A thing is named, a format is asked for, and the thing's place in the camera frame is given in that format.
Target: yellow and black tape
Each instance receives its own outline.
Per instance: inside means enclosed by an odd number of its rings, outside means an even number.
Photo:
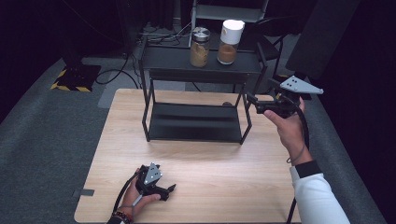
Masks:
[[[91,86],[76,86],[67,81],[67,69],[64,68],[56,80],[53,82],[52,86],[50,87],[52,90],[62,90],[62,91],[92,91]]]

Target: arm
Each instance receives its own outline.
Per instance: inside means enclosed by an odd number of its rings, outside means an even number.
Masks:
[[[316,161],[292,166],[290,173],[303,223],[349,223]]]
[[[300,98],[300,108],[305,104]],[[282,145],[289,152],[290,173],[295,199],[303,223],[349,223],[329,183],[304,144],[302,124],[298,116],[282,119],[270,110],[264,116],[277,127]]]

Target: hand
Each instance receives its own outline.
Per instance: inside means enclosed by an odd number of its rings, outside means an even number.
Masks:
[[[136,189],[136,180],[137,177],[135,177],[131,181],[128,189],[125,191],[121,207],[119,208],[120,211],[131,216],[133,219],[135,219],[135,217],[139,215],[143,207],[146,206],[148,203],[159,201],[161,199],[161,195],[159,194],[147,195],[140,199],[139,203],[135,207],[132,207],[132,204],[140,195]]]
[[[305,103],[300,97],[300,109],[305,111]],[[297,158],[302,151],[304,145],[303,137],[303,125],[297,114],[294,114],[286,119],[282,119],[278,114],[271,110],[265,110],[264,116],[271,120],[277,127],[277,132],[279,133],[280,142],[288,150],[290,158],[293,161]],[[303,156],[293,162],[293,165],[300,164],[306,161],[312,161],[312,157],[306,148]]]

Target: left hand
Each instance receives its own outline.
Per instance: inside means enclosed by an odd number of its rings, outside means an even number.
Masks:
[[[137,177],[135,177],[131,181],[128,189],[125,191],[121,206],[127,207],[121,207],[118,209],[119,211],[131,216],[133,219],[135,219],[136,216],[139,215],[139,213],[143,210],[143,207],[145,207],[148,203],[159,201],[161,199],[160,194],[147,195],[140,199],[139,203],[135,207],[132,207],[134,201],[140,196],[139,192],[136,189],[136,180]]]

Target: wooden table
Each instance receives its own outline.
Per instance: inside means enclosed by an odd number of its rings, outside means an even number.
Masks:
[[[235,94],[156,91],[169,103],[219,104]],[[141,90],[118,90],[107,116],[75,213],[80,223],[107,222],[114,202],[135,169],[160,164],[157,186],[177,184],[167,202],[148,205],[138,223],[285,222],[293,199],[287,151],[276,127],[250,108],[253,127],[243,145],[220,142],[147,142]],[[247,125],[240,106],[241,126]],[[300,221],[298,211],[293,221]]]

